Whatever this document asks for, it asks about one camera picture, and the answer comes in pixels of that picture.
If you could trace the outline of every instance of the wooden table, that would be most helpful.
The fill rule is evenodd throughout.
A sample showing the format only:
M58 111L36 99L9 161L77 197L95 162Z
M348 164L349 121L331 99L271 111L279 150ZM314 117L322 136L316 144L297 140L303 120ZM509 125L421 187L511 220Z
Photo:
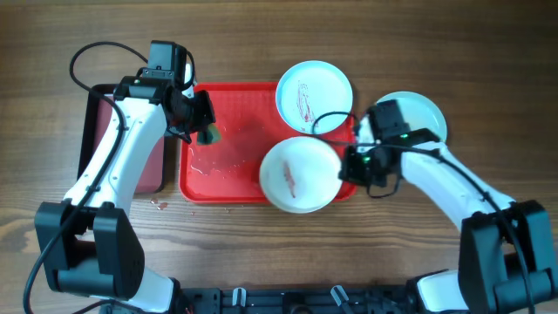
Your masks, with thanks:
M60 201L76 180L87 95L68 64L99 40L144 54L152 39L183 44L202 82L277 81L298 62L324 60L349 77L357 113L388 92L420 92L446 116L453 153L504 193L544 204L558 236L556 2L103 2L0 6L0 312L21 312L39 203ZM140 66L103 47L78 60L77 75L115 83ZM409 184L381 201L359 190L310 215L266 205L228 213L182 198L177 146L156 195L168 208L144 195L130 219L146 264L185 287L403 283L457 267L457 230ZM40 313L90 302L50 292L43 271L33 290Z

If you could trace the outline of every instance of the brown tabletop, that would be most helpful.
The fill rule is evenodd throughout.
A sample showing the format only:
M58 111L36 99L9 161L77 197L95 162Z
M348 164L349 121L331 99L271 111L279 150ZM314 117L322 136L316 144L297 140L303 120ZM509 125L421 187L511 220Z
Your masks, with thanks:
M422 93L446 116L452 152L502 192L543 204L557 239L557 2L8 2L0 6L2 313L22 311L38 205L60 201L76 180L87 94L68 64L99 40L145 55L152 39L183 44L201 82L277 81L298 62L327 61L353 84L357 113L388 92ZM88 85L116 83L140 66L100 47L76 73ZM167 144L166 186L155 197L168 207L137 197L130 219L146 264L184 287L403 283L457 268L458 231L410 184L384 200L359 189L310 215L262 205L228 212L182 198L178 143ZM91 301L50 292L42 270L32 298L39 313Z

